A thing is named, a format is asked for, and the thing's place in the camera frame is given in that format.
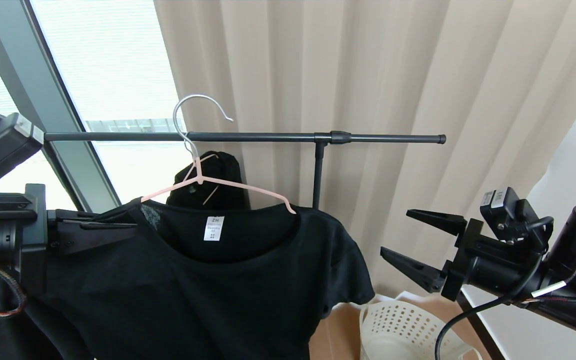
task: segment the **curtain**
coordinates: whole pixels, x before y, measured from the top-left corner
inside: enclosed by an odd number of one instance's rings
[[[156,1],[194,132],[446,134],[445,145],[329,145],[320,209],[343,223],[375,289],[421,292],[385,246],[441,268],[454,238],[409,208],[479,217],[486,191],[522,197],[576,119],[576,0]],[[203,143],[250,185],[310,206],[311,143]],[[254,208],[276,203],[251,194]]]

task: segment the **laundry basket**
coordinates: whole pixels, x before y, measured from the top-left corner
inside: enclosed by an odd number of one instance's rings
[[[364,305],[359,313],[361,360],[434,360],[439,331],[446,325],[430,312],[404,301]],[[441,360],[482,355],[450,330],[441,342]]]

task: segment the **brown floor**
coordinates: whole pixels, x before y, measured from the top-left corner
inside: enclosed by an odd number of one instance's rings
[[[457,303],[442,298],[439,294],[421,297],[405,293],[399,300],[417,305],[444,322],[462,312]],[[464,342],[477,349],[483,360],[491,360],[467,320],[460,321],[452,329]],[[310,338],[311,360],[359,360],[360,351],[359,307],[356,305],[343,303],[336,306],[329,317],[319,322],[317,330]],[[463,360],[477,360],[477,356],[469,352]]]

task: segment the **metal hook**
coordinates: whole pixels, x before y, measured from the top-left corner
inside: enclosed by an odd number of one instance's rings
[[[183,137],[183,146],[185,147],[186,150],[188,150],[188,151],[190,151],[190,153],[192,153],[192,159],[196,159],[199,157],[199,151],[197,150],[197,146],[195,146],[195,143],[188,138],[188,136],[187,136],[188,133],[182,131],[181,125],[179,124],[179,119],[177,117],[177,112],[179,111],[179,109],[181,109],[181,105],[186,100],[190,100],[192,98],[208,99],[208,100],[212,101],[215,105],[217,105],[219,110],[221,110],[223,117],[226,118],[227,121],[230,121],[232,123],[234,121],[234,119],[231,117],[228,117],[228,115],[226,115],[226,111],[224,111],[224,108],[219,104],[219,102],[217,102],[217,100],[215,100],[214,98],[212,98],[208,95],[203,95],[201,93],[194,93],[191,95],[187,95],[184,98],[182,98],[181,100],[179,100],[178,103],[176,103],[176,105],[174,106],[174,110],[172,111],[172,120],[173,120],[173,124],[174,124],[174,129],[176,129],[176,132],[178,132],[178,134],[181,135],[181,137]]]

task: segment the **clothes rack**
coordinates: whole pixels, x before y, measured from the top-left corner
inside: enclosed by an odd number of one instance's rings
[[[332,130],[330,132],[188,132],[187,136],[197,142],[313,142],[315,143],[315,169],[313,175],[312,207],[319,209],[322,193],[322,170],[324,148],[327,145],[343,145],[352,142],[368,143],[417,143],[445,144],[446,135],[395,135],[351,134]],[[57,141],[183,141],[176,132],[47,132],[43,136],[46,157],[52,162],[57,177],[74,199],[74,188],[61,167],[51,142]]]

